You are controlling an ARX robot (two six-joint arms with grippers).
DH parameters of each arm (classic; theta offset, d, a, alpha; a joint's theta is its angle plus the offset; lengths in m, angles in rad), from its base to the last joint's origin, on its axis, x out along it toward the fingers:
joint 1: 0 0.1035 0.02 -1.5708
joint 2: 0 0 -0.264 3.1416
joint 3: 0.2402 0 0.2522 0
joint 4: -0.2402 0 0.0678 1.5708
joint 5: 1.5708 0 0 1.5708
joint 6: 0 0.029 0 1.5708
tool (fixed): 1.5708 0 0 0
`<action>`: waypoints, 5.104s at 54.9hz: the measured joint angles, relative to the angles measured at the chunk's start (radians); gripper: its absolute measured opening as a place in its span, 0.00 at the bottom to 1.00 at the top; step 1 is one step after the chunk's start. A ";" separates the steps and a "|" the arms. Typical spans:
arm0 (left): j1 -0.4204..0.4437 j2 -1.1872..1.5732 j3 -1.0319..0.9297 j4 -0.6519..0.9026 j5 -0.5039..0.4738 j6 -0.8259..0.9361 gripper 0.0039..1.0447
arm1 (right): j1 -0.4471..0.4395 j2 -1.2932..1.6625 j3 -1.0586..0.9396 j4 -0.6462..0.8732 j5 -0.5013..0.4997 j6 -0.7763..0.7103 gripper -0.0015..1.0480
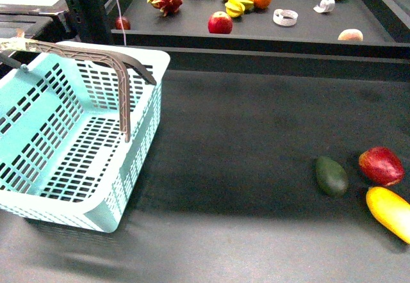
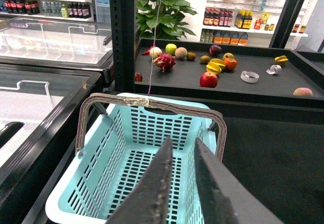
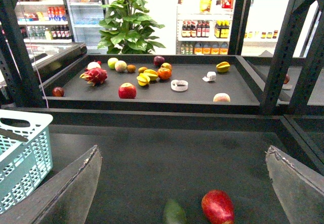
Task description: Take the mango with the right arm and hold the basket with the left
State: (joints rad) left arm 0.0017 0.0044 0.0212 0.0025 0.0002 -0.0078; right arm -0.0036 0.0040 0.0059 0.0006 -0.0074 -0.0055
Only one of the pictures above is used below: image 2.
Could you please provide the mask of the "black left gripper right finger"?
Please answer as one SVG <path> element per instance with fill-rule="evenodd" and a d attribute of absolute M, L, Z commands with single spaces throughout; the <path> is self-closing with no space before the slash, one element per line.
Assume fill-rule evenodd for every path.
<path fill-rule="evenodd" d="M 204 223 L 282 223 L 198 138 L 194 162 Z"/>

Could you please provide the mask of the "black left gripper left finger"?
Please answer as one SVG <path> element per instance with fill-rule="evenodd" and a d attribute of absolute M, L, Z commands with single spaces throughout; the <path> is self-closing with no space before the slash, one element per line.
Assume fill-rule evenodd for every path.
<path fill-rule="evenodd" d="M 106 223 L 165 223 L 172 180 L 173 142 L 165 138 L 141 179 Z"/>

